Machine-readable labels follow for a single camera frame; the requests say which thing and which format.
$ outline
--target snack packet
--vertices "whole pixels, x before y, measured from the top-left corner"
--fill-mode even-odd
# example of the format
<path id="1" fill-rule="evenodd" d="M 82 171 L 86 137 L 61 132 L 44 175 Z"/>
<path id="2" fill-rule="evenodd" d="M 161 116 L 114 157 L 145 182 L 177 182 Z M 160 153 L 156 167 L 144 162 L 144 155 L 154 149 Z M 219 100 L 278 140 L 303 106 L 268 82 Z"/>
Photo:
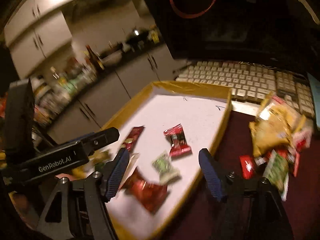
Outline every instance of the snack packet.
<path id="1" fill-rule="evenodd" d="M 290 145 L 290 128 L 285 120 L 284 114 L 270 114 L 267 120 L 250 122 L 253 143 L 253 156 L 256 158 L 265 154 L 269 149 L 279 145 Z"/>
<path id="2" fill-rule="evenodd" d="M 261 103 L 256 122 L 269 120 L 271 116 L 282 115 L 289 125 L 290 131 L 294 131 L 300 123 L 302 116 L 291 106 L 289 106 L 282 98 L 274 93 L 267 95 L 266 99 Z"/>
<path id="3" fill-rule="evenodd" d="M 165 130 L 163 134 L 171 142 L 171 150 L 169 153 L 171 157 L 177 157 L 191 151 L 191 147 L 186 142 L 181 124 Z"/>
<path id="4" fill-rule="evenodd" d="M 123 188 L 129 190 L 146 210 L 155 213 L 167 197 L 167 185 L 146 182 L 136 168 L 125 181 Z"/>
<path id="5" fill-rule="evenodd" d="M 269 179 L 270 183 L 275 185 L 280 193 L 283 193 L 284 180 L 288 174 L 288 161 L 286 150 L 273 150 L 268 165 L 263 173 L 263 177 Z"/>
<path id="6" fill-rule="evenodd" d="M 242 177 L 244 179 L 251 179 L 255 174 L 253 158 L 249 155 L 242 155 L 239 156 L 239 158 L 242 168 Z"/>
<path id="7" fill-rule="evenodd" d="M 133 127 L 120 148 L 127 148 L 128 152 L 132 153 L 137 143 L 137 140 L 143 130 L 144 130 L 144 126 Z"/>
<path id="8" fill-rule="evenodd" d="M 167 184 L 169 181 L 180 176 L 180 171 L 172 167 L 167 151 L 164 151 L 153 161 L 152 166 L 159 172 L 161 185 Z"/>

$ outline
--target kitchen counter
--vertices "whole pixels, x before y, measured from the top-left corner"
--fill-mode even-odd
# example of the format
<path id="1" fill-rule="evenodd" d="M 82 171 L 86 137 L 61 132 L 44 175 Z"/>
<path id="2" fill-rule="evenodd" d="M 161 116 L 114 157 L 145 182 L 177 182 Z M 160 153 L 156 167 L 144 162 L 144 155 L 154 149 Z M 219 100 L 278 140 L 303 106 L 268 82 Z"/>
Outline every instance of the kitchen counter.
<path id="1" fill-rule="evenodd" d="M 132 60 L 140 57 L 141 55 L 161 46 L 165 44 L 163 40 L 160 40 L 159 43 L 155 44 L 153 42 L 147 43 L 145 44 L 144 48 L 142 50 L 136 50 L 135 52 L 133 51 L 129 51 L 127 53 L 124 53 L 122 56 L 122 59 L 120 60 L 119 63 L 117 63 L 116 65 L 113 66 L 108 66 L 105 68 L 105 71 L 100 73 L 99 76 L 97 77 L 97 80 L 95 80 L 94 82 L 88 84 L 86 87 L 84 87 L 81 91 L 78 92 L 78 94 L 76 94 L 72 100 L 70 101 L 69 104 L 67 104 L 64 109 L 60 112 L 59 115 L 56 116 L 56 118 L 54 120 L 52 120 L 52 122 L 50 124 L 48 124 L 47 126 L 45 126 L 44 128 L 41 127 L 38 123 L 35 122 L 36 127 L 39 129 L 40 132 L 44 133 L 44 132 L 48 132 L 48 130 L 55 124 L 55 122 L 57 122 L 57 120 L 63 116 L 63 114 L 67 111 L 67 109 L 72 106 L 76 101 L 78 101 L 78 99 L 80 97 L 82 97 L 84 94 L 86 94 L 90 89 L 92 89 L 94 86 L 96 86 L 98 83 L 100 83 L 102 80 L 104 80 L 108 75 L 110 75 L 111 73 L 114 73 L 115 70 L 119 70 L 121 67 L 127 65 L 128 63 L 130 63 Z"/>

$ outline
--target keyboard key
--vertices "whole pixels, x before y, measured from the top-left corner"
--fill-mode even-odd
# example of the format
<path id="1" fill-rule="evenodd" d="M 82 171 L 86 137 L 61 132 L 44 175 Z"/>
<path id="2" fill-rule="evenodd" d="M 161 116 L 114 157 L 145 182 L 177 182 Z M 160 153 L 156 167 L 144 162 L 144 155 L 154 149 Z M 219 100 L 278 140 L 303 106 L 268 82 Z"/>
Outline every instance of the keyboard key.
<path id="1" fill-rule="evenodd" d="M 246 99 L 246 95 L 247 95 L 246 90 L 238 89 L 238 91 L 237 91 L 237 98 L 238 98 L 239 100 L 245 100 L 245 99 Z"/>

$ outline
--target snack pile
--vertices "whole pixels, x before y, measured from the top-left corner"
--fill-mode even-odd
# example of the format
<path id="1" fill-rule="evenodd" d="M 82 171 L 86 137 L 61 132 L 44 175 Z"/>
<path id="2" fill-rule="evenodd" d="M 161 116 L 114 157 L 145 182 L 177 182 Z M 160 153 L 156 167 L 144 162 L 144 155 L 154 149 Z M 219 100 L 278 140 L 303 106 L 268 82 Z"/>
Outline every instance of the snack pile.
<path id="1" fill-rule="evenodd" d="M 304 115 L 271 92 L 249 128 L 253 156 L 240 156 L 243 177 L 250 179 L 262 174 L 278 188 L 285 201 L 288 173 L 297 176 L 300 152 L 310 147 L 313 127 Z"/>
<path id="2" fill-rule="evenodd" d="M 171 143 L 170 154 L 165 150 L 159 157 L 152 162 L 152 166 L 159 172 L 159 183 L 150 182 L 140 173 L 140 168 L 136 167 L 132 175 L 130 173 L 133 164 L 138 158 L 134 153 L 137 140 L 142 136 L 144 126 L 133 127 L 121 147 L 126 147 L 130 153 L 130 161 L 124 174 L 124 182 L 121 182 L 119 190 L 125 189 L 142 204 L 150 213 L 155 213 L 167 197 L 168 184 L 180 178 L 180 171 L 171 164 L 171 157 L 183 156 L 191 151 L 187 144 L 181 124 L 164 131 L 164 135 Z"/>

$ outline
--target cabinet handle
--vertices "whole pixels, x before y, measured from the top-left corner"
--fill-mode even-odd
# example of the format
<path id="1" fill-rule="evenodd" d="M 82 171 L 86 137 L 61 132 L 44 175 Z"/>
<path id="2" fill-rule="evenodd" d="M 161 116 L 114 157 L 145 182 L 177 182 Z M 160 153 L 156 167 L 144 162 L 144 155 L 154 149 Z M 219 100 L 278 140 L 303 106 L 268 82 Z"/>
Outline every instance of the cabinet handle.
<path id="1" fill-rule="evenodd" d="M 35 38 L 33 38 L 33 42 L 35 43 L 36 49 L 37 49 L 37 50 L 39 50 L 39 47 L 38 47 L 38 44 L 37 44 L 37 42 L 36 42 L 36 39 L 35 39 Z"/>
<path id="2" fill-rule="evenodd" d="M 151 56 L 151 57 L 152 57 L 153 61 L 154 61 L 155 64 L 156 64 L 156 69 L 158 69 L 158 64 L 157 64 L 157 62 L 155 61 L 155 58 L 154 58 L 153 56 Z"/>
<path id="3" fill-rule="evenodd" d="M 94 114 L 94 112 L 90 109 L 90 107 L 88 106 L 88 104 L 85 104 L 85 106 L 88 108 L 88 110 L 90 111 L 90 113 L 91 113 L 93 116 L 96 116 L 96 115 Z"/>
<path id="4" fill-rule="evenodd" d="M 149 58 L 149 57 L 148 57 L 148 61 L 149 61 L 149 63 L 150 63 L 150 66 L 151 66 L 152 71 L 154 71 L 154 69 L 153 69 L 153 65 L 152 65 L 151 60 L 150 60 L 150 58 Z"/>
<path id="5" fill-rule="evenodd" d="M 90 121 L 90 118 L 85 114 L 85 112 L 79 107 L 79 110 L 81 111 L 82 114 L 84 114 L 84 116 L 86 117 L 86 119 L 88 119 Z"/>
<path id="6" fill-rule="evenodd" d="M 43 42 L 42 42 L 42 40 L 41 40 L 40 35 L 38 35 L 38 39 L 39 39 L 39 41 L 40 41 L 40 44 L 43 46 Z"/>

